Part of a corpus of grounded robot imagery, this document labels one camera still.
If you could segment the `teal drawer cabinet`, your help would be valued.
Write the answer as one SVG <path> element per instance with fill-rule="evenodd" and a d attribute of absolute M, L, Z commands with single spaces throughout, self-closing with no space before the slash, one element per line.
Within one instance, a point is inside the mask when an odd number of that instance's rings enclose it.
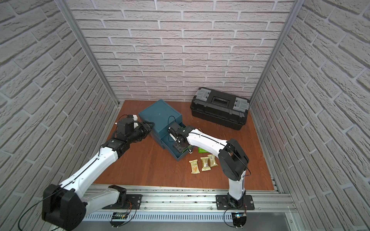
<path fill-rule="evenodd" d="M 166 148 L 162 142 L 162 138 L 168 135 L 170 124 L 173 122 L 178 124 L 183 122 L 182 114 L 162 99 L 141 111 L 139 117 L 142 121 L 154 123 L 150 135 L 163 149 Z"/>

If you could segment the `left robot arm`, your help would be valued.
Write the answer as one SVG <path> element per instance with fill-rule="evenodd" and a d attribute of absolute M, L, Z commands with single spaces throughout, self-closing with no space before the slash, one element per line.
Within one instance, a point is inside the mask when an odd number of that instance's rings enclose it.
<path fill-rule="evenodd" d="M 130 148 L 132 143 L 145 139 L 154 123 L 138 121 L 128 115 L 117 122 L 111 138 L 103 143 L 98 153 L 76 173 L 58 185 L 50 184 L 43 192 L 41 218 L 66 231 L 72 231 L 84 217 L 103 208 L 131 210 L 127 190 L 111 185 L 104 191 L 85 196 L 94 181 Z"/>

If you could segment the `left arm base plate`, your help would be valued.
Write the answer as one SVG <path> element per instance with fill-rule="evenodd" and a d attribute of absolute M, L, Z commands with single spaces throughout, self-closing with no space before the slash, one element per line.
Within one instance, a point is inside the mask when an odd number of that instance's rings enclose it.
<path fill-rule="evenodd" d="M 103 209 L 129 209 L 132 207 L 133 210 L 140 209 L 142 194 L 126 194 L 120 196 L 115 204 L 103 207 Z"/>

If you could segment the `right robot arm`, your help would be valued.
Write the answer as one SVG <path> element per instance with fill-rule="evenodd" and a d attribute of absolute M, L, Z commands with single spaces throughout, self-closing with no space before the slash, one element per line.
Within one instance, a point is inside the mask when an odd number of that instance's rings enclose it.
<path fill-rule="evenodd" d="M 170 140 L 179 152 L 201 148 L 219 159 L 223 173 L 229 179 L 229 201 L 241 203 L 245 195 L 244 178 L 248 169 L 249 158 L 235 139 L 221 140 L 207 135 L 200 130 L 173 122 L 168 127 Z"/>

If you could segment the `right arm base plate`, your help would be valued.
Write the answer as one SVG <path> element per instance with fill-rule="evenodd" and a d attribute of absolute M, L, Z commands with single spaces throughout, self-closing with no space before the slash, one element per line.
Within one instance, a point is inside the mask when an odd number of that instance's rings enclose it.
<path fill-rule="evenodd" d="M 251 195 L 243 195 L 241 199 L 237 200 L 229 194 L 216 195 L 216 206 L 218 210 L 255 210 L 254 201 Z"/>

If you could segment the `yellow cookie packet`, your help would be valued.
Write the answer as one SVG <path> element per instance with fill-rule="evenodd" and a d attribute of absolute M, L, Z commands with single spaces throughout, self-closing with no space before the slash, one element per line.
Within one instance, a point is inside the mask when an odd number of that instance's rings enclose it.
<path fill-rule="evenodd" d="M 191 160 L 189 161 L 190 165 L 191 165 L 191 173 L 192 174 L 200 174 L 200 171 L 199 171 L 199 168 L 198 168 L 198 160 L 195 159 L 195 160 Z"/>
<path fill-rule="evenodd" d="M 210 167 L 215 167 L 215 166 L 218 166 L 217 162 L 216 162 L 216 156 L 215 155 L 208 155 L 208 158 L 209 158 L 209 166 Z"/>
<path fill-rule="evenodd" d="M 200 158 L 202 161 L 202 171 L 209 171 L 211 170 L 211 167 L 209 166 L 209 157 L 201 157 Z"/>

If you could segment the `green cookie packet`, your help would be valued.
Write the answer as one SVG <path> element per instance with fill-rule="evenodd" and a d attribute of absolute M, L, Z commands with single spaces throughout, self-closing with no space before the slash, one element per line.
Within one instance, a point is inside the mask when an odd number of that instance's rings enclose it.
<path fill-rule="evenodd" d="M 199 147 L 198 148 L 198 153 L 201 154 L 201 153 L 209 153 L 209 152 Z"/>

